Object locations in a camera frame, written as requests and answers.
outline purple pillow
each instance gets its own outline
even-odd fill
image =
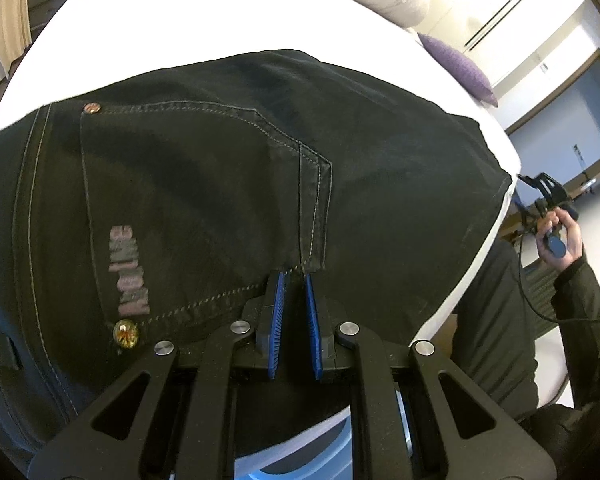
[[[498,107],[498,100],[484,72],[467,56],[443,41],[418,33],[424,49],[476,99]]]

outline black pants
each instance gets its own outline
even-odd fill
[[[512,418],[536,409],[534,314],[520,295],[510,244],[496,240],[456,313],[451,359]]]

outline triangular cutout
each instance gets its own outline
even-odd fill
[[[125,440],[131,431],[136,412],[144,392],[149,385],[150,376],[140,374],[129,386],[116,397],[91,423],[95,431],[112,436],[117,440]]]
[[[493,417],[452,376],[440,374],[438,379],[461,438],[471,438],[496,427]]]

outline silver screw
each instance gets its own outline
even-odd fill
[[[344,335],[356,335],[360,332],[360,327],[351,321],[346,321],[340,325],[340,331]]]
[[[429,341],[418,341],[416,343],[416,352],[420,355],[431,355],[435,349],[436,347]]]
[[[174,348],[171,341],[159,341],[154,346],[154,352],[156,355],[169,355]]]
[[[248,321],[239,319],[231,323],[231,332],[234,334],[246,334],[251,329],[251,325]]]

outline white bed sheet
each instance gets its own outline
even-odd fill
[[[6,89],[0,130],[50,102],[151,70],[278,48],[368,73],[449,113],[474,118],[513,176],[473,264],[416,336],[430,338],[484,260],[509,206],[520,160],[496,120],[411,34],[352,0],[68,0]]]

